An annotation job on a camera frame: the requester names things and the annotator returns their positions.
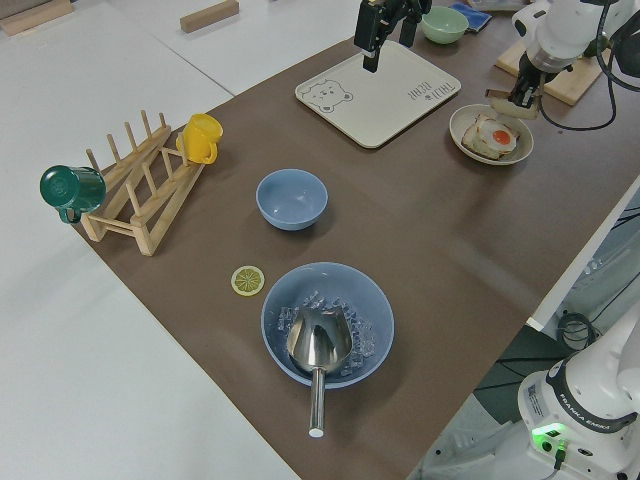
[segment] green mug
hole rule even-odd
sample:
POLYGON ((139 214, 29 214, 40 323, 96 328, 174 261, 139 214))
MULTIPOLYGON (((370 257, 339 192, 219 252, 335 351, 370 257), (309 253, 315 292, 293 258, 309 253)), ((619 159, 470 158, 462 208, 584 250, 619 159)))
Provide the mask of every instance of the green mug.
POLYGON ((83 213, 102 204, 107 186, 100 172, 93 168, 55 165, 42 174, 40 194, 58 210, 64 223, 78 223, 83 213))

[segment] lime slice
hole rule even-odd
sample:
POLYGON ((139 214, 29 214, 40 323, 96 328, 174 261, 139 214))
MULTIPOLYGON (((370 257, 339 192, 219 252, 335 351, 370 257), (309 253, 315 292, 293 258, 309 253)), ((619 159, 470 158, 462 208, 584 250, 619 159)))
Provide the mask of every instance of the lime slice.
POLYGON ((255 295, 264 286, 264 274, 258 267, 245 265, 231 275, 233 291, 243 297, 255 295))

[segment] brown tabletop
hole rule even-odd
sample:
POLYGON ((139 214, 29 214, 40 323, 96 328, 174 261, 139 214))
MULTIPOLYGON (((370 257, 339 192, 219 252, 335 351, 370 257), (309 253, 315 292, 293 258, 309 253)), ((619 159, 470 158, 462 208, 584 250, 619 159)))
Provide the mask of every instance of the brown tabletop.
MULTIPOLYGON (((506 17, 453 46, 418 34, 413 51, 462 91, 378 150, 357 146, 294 97, 298 84, 357 51, 338 44, 210 112, 224 126, 219 158, 154 257, 120 235, 90 242, 305 480, 405 478, 640 173, 640 115, 627 92, 603 131, 529 122, 534 151, 514 166, 481 164, 456 148, 449 117, 486 103, 486 88, 511 88, 492 64, 514 40, 506 17), (290 167, 319 176, 330 195, 319 222, 293 233, 267 224, 255 204, 258 182, 290 167), (260 332, 274 282, 316 261, 369 275, 396 322, 381 368, 327 393, 320 440, 307 435, 309 389, 279 369, 260 332), (266 284, 243 298, 229 278, 247 264, 266 284)), ((563 122, 600 122, 606 82, 573 108, 546 105, 563 122)))

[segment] white tray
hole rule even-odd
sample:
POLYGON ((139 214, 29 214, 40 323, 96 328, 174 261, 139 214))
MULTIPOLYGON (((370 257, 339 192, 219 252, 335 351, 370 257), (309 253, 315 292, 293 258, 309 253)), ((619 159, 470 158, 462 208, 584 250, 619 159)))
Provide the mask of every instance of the white tray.
POLYGON ((460 82, 399 43, 386 41, 378 71, 363 54, 298 85, 298 100, 365 148, 377 148, 454 96, 460 82))

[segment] bowl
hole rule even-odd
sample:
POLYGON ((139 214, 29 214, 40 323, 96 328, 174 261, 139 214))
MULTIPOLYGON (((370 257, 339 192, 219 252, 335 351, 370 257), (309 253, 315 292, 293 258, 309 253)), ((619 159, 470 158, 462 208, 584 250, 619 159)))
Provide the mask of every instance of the bowl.
POLYGON ((262 216, 274 227, 288 231, 313 225, 328 199, 327 189, 318 177, 293 168, 270 173, 256 190, 262 216))
POLYGON ((433 6, 429 13, 422 16, 420 28, 429 40, 445 45, 464 35, 469 28, 469 20, 453 8, 433 6))
POLYGON ((278 366, 291 378, 311 385, 311 377, 298 370, 287 351, 288 332, 280 328, 281 314, 284 309, 302 306, 305 301, 318 295, 333 304, 336 299, 348 305, 345 316, 351 324, 354 339, 354 351, 347 357, 346 365, 352 365, 354 355, 361 355, 361 365, 350 368, 351 372, 340 372, 327 375, 326 388, 342 388, 353 385, 375 372, 384 362, 391 350, 394 335, 394 320, 391 305, 380 287, 367 275, 348 265, 340 263, 320 262, 297 267, 283 275, 271 288, 262 306, 261 329, 262 338, 267 350, 278 366), (354 336, 353 325, 360 322, 358 335, 354 336), (374 346, 364 356, 362 343, 365 336, 374 346))
POLYGON ((449 119, 449 133, 451 134, 453 142, 465 155, 488 165, 513 165, 514 163, 518 163, 527 158, 533 151, 533 135, 531 134, 529 127, 527 127, 525 123, 518 118, 510 117, 508 115, 500 115, 489 105, 467 105, 466 107, 456 110, 449 119), (504 123, 511 130, 519 134, 516 148, 511 153, 500 157, 498 160, 493 160, 483 157, 482 155, 478 155, 462 144, 464 132, 466 132, 467 128, 475 123, 476 118, 481 113, 485 114, 489 118, 493 118, 494 120, 504 123))

